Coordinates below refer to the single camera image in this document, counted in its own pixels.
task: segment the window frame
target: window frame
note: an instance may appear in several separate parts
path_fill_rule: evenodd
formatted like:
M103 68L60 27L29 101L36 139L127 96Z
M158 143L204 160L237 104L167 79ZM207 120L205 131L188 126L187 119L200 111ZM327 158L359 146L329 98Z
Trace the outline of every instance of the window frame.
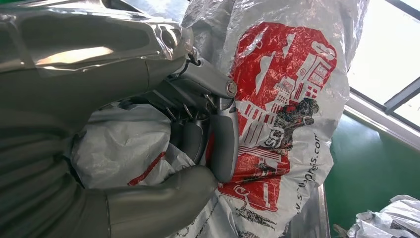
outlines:
M415 8L406 4L405 2L400 1L400 0L385 0L385 1L395 6L396 8L400 9L404 13L410 15L411 17L420 21L420 11L416 10ZM350 87L350 92L357 95L358 97L365 100L366 102L370 103L371 105L375 106L377 109L381 110L386 115L392 116L395 119L401 121L402 123L420 132L420 125L416 125L413 122L409 121L408 119L405 119L403 116L394 112L401 105L408 102L411 98L413 98L414 96L420 93L420 77L418 77L417 79L413 79L413 81L407 87L405 87L399 93L391 97L387 102L384 103L384 105L371 99L370 97L359 92L353 87Z

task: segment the plastic wrapping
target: plastic wrapping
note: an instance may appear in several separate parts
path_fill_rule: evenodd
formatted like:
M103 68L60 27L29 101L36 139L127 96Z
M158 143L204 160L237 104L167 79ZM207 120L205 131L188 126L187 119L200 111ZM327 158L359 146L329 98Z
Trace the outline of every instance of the plastic wrapping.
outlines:
M5 36L5 44L18 44L22 52L3 56L11 58L3 60L0 71L42 68L85 72L133 58L176 60L192 50L191 29L171 19L83 1L73 2L80 8L21 7L51 7L54 3L59 6L62 2L1 6L0 23L13 26L13 34Z
M420 201L398 195L380 212L356 215L356 224L347 232L349 238L418 238L420 237Z
M192 27L200 55L238 85L239 157L233 181L218 191L231 207L239 237L279 237L325 180L367 4L195 0L189 5L183 26Z
M169 137L170 120L151 105L97 111L75 143L71 162L86 188L152 185L168 175L152 168L169 169L159 163Z

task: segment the red printed graphic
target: red printed graphic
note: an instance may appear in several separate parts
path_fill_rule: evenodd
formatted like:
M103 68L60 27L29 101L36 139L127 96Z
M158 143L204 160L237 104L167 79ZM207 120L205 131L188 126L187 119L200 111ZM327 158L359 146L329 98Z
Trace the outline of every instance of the red printed graphic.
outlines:
M147 169L138 177L133 178L132 180L130 180L127 185L128 186L135 186L136 184L140 183L141 181L143 181L147 175L150 174L150 172L152 171L152 169L159 163L160 159L166 155L166 152L163 151L162 153L160 153L153 161L152 163L150 163L150 165L147 167Z
M277 210L293 131L314 123L316 98L336 64L319 30L263 22L242 35L230 75L238 86L240 147L233 180L221 193Z

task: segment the white plastic bag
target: white plastic bag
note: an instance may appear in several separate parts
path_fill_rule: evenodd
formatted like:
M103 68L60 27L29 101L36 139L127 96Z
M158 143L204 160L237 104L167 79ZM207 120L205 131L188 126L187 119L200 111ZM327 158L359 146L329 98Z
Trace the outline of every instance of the white plastic bag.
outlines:
M153 184L169 164L159 163L170 138L170 120L148 104L96 111L73 148L72 165L86 188Z
M238 85L240 147L221 184L239 237L277 238L332 167L330 138L366 0L194 0L183 26Z
M356 215L347 235L349 238L418 238L420 237L420 201L398 195L380 212Z

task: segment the robotic arm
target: robotic arm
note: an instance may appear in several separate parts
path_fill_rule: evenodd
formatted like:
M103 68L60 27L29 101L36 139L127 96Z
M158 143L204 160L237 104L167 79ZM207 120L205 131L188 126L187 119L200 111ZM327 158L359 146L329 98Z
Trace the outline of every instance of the robotic arm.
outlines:
M236 85L194 56L188 30L106 8L0 11L0 237L165 237L231 179ZM194 166L155 187L83 189L61 156L64 140L94 110L131 97L191 115L181 147L192 159L208 119L211 170ZM185 143L193 136L199 143Z

